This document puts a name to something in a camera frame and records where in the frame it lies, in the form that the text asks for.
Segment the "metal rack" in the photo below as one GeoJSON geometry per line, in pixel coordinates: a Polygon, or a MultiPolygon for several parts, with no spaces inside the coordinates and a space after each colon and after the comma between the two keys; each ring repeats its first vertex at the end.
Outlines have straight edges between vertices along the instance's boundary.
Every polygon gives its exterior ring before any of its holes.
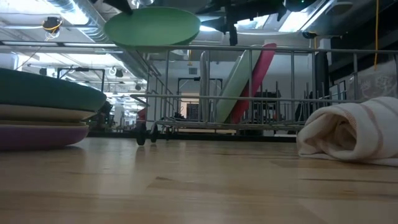
{"type": "MultiPolygon", "coordinates": [[[[170,107],[169,107],[169,115],[167,116],[167,105],[163,103],[163,119],[157,119],[156,113],[154,119],[147,119],[146,121],[154,122],[150,132],[150,139],[152,142],[156,142],[158,135],[158,125],[162,125],[166,127],[166,133],[170,133],[170,128],[204,128],[204,129],[257,129],[257,130],[285,130],[285,131],[299,131],[303,128],[305,121],[312,111],[315,111],[321,107],[329,106],[335,103],[359,103],[360,101],[354,99],[351,101],[341,100],[340,99],[340,91],[338,93],[339,99],[332,100],[333,95],[323,95],[322,93],[316,92],[310,97],[310,87],[309,84],[306,84],[306,90],[304,91],[304,98],[296,98],[295,97],[295,54],[309,54],[312,58],[312,89],[315,90],[315,54],[317,52],[338,52],[338,53],[347,53],[353,54],[354,59],[354,81],[356,82],[354,85],[354,92],[358,91],[358,54],[398,54],[398,51],[394,50],[340,50],[340,49],[298,49],[298,48],[262,48],[262,47],[229,47],[229,46],[161,46],[162,49],[167,49],[166,55],[166,64],[165,64],[165,91],[164,94],[153,94],[157,93],[157,91],[152,91],[152,93],[148,93],[146,95],[131,95],[132,97],[146,97],[146,98],[155,98],[155,100],[161,100],[162,102],[170,103],[173,113],[177,111],[178,108],[174,107],[174,102],[177,103],[182,99],[199,99],[199,100],[208,100],[216,104],[217,100],[248,100],[250,102],[250,107],[246,111],[246,120],[242,121],[239,124],[231,124],[231,123],[214,123],[213,111],[210,111],[208,116],[210,120],[204,120],[198,118],[197,121],[180,121],[174,119],[170,116],[170,107]],[[223,96],[210,96],[210,95],[202,95],[202,96],[187,96],[187,95],[170,95],[167,93],[168,81],[169,81],[169,52],[170,50],[175,49],[186,49],[186,50],[203,50],[210,52],[214,50],[227,50],[227,51],[249,51],[249,70],[252,71],[252,51],[253,50],[272,50],[275,52],[283,52],[290,54],[291,58],[291,96],[290,98],[264,98],[264,97],[253,97],[252,93],[252,77],[249,76],[249,96],[248,97],[223,97],[223,96]],[[271,116],[269,114],[269,110],[267,107],[269,106],[269,102],[273,102],[276,107],[272,110],[272,112],[277,114],[277,116],[271,116]],[[260,104],[261,110],[260,112],[255,113],[255,106],[260,104]],[[300,104],[304,111],[305,117],[303,121],[295,120],[295,108],[296,105],[300,104]]],[[[278,90],[278,83],[275,84],[276,90],[278,90]]],[[[260,88],[261,96],[263,93],[262,86],[260,88]]],[[[145,143],[145,136],[140,135],[137,138],[137,142],[139,145],[143,145],[145,143]]]]}

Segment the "ceiling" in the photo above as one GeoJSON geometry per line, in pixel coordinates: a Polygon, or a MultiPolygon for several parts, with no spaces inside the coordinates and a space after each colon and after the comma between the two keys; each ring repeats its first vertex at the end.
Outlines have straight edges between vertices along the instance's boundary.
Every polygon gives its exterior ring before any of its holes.
{"type": "MultiPolygon", "coordinates": [[[[393,0],[381,0],[381,4],[388,4],[393,0]]],[[[203,7],[207,0],[157,0],[157,3],[168,7],[177,7],[180,9],[195,12],[203,7]]],[[[302,12],[288,12],[279,22],[276,15],[257,18],[253,21],[241,21],[236,24],[238,29],[238,45],[263,45],[266,43],[276,43],[279,47],[309,47],[310,41],[304,39],[299,31],[311,17],[314,17],[322,7],[327,4],[328,0],[318,0],[315,4],[302,12]]],[[[308,27],[308,30],[316,31],[323,35],[341,35],[350,27],[360,23],[358,13],[361,11],[374,10],[371,6],[374,1],[371,0],[352,0],[354,7],[346,14],[341,16],[319,15],[319,18],[308,27]]],[[[110,19],[119,11],[105,3],[102,0],[94,4],[94,8],[98,11],[104,20],[110,19]]],[[[209,16],[201,16],[201,20],[207,20],[209,16]]],[[[76,28],[76,24],[84,24],[86,21],[76,15],[62,14],[56,8],[51,6],[46,0],[1,0],[0,1],[0,40],[18,40],[18,41],[45,41],[48,42],[93,42],[80,29],[76,28]],[[58,17],[63,20],[59,35],[55,38],[49,36],[49,33],[42,29],[42,23],[47,17],[58,17]]],[[[214,30],[202,29],[197,38],[192,42],[195,45],[229,45],[228,34],[214,30]]],[[[130,71],[130,65],[125,61],[120,61],[118,54],[121,49],[94,49],[94,48],[73,48],[73,47],[10,47],[0,46],[0,53],[14,52],[19,55],[19,66],[27,72],[38,73],[41,68],[49,68],[52,71],[57,67],[91,67],[103,68],[106,70],[106,91],[109,94],[118,92],[135,91],[137,84],[142,89],[146,87],[146,82],[142,78],[134,76],[134,72],[130,71]],[[114,68],[121,69],[124,76],[116,78],[113,74],[114,68]]],[[[190,57],[188,51],[179,51],[170,54],[172,61],[175,63],[173,67],[176,70],[186,70],[186,62],[188,60],[197,63],[200,58],[201,51],[194,50],[190,57]]],[[[219,64],[231,65],[236,60],[240,52],[212,52],[211,61],[216,63],[214,69],[219,64]]],[[[153,63],[158,70],[164,74],[165,54],[145,54],[143,55],[149,63],[153,63]]],[[[215,73],[217,76],[228,76],[227,69],[223,67],[215,73]]],[[[101,76],[98,72],[73,72],[67,75],[69,80],[80,82],[95,88],[100,88],[98,83],[90,83],[84,81],[98,81],[101,76]]]]}

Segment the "pipe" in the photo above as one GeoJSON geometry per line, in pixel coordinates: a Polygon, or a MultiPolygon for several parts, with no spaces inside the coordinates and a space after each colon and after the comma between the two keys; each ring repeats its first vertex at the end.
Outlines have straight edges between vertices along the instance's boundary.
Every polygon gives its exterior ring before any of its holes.
{"type": "MultiPolygon", "coordinates": [[[[52,6],[54,6],[59,13],[63,16],[69,16],[76,14],[80,16],[81,20],[85,22],[84,16],[88,19],[88,22],[84,24],[85,26],[95,26],[96,28],[79,28],[79,30],[84,33],[87,37],[96,43],[108,43],[110,40],[108,36],[103,31],[105,25],[105,20],[99,14],[99,12],[94,8],[94,6],[89,2],[89,0],[47,0],[52,6]]],[[[140,62],[139,53],[123,51],[123,54],[112,54],[113,57],[120,59],[126,67],[136,76],[137,78],[146,79],[145,66],[140,62]]]]}
{"type": "MultiPolygon", "coordinates": [[[[43,29],[42,25],[32,25],[32,24],[12,24],[12,25],[0,25],[1,29],[43,29]]],[[[97,29],[96,26],[86,26],[86,25],[62,25],[62,28],[66,29],[97,29]]]]}

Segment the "fluorescent light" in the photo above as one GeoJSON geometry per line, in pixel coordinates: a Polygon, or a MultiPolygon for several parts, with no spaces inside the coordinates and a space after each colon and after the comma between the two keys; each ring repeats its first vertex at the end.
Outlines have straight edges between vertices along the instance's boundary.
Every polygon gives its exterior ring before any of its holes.
{"type": "Polygon", "coordinates": [[[213,32],[213,31],[217,31],[217,30],[214,28],[211,28],[211,27],[207,27],[207,26],[200,26],[200,31],[213,32]]]}
{"type": "Polygon", "coordinates": [[[114,44],[97,44],[97,43],[64,43],[66,47],[117,47],[114,44]]]}
{"type": "Polygon", "coordinates": [[[39,47],[53,47],[57,43],[53,42],[23,42],[23,41],[3,41],[4,45],[22,45],[22,46],[39,46],[39,47]]]}
{"type": "Polygon", "coordinates": [[[318,19],[334,2],[335,0],[329,0],[321,9],[319,9],[311,19],[309,12],[307,9],[302,10],[301,12],[291,12],[282,27],[279,29],[279,32],[296,32],[298,30],[305,30],[313,24],[316,19],[318,19]]]}
{"type": "Polygon", "coordinates": [[[279,32],[296,32],[308,21],[306,12],[291,12],[279,32]]]}
{"type": "Polygon", "coordinates": [[[252,21],[250,21],[250,19],[244,19],[241,21],[238,21],[234,26],[236,28],[238,28],[239,26],[243,26],[243,29],[245,28],[244,26],[250,26],[251,24],[253,24],[252,26],[255,25],[255,29],[258,28],[262,28],[264,26],[264,24],[266,23],[267,19],[268,19],[269,15],[265,15],[265,16],[259,16],[254,18],[252,21]]]}
{"type": "Polygon", "coordinates": [[[325,6],[323,6],[302,28],[301,30],[304,31],[306,29],[308,29],[310,27],[310,25],[312,25],[316,19],[318,19],[328,8],[330,5],[333,4],[335,0],[329,0],[325,6]]]}

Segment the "yellow cable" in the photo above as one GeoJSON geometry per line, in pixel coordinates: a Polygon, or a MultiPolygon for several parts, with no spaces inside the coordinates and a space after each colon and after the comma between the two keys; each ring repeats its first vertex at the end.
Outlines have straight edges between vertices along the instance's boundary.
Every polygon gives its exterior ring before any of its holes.
{"type": "Polygon", "coordinates": [[[58,28],[58,27],[60,27],[61,26],[61,24],[62,24],[62,22],[63,21],[61,21],[58,25],[56,25],[55,27],[51,27],[51,28],[45,28],[45,27],[43,27],[43,29],[45,29],[45,30],[53,30],[53,29],[56,29],[56,28],[58,28]]]}
{"type": "MultiPolygon", "coordinates": [[[[379,0],[376,0],[376,50],[379,50],[379,0]]],[[[377,70],[377,53],[374,54],[374,70],[377,70]]]]}

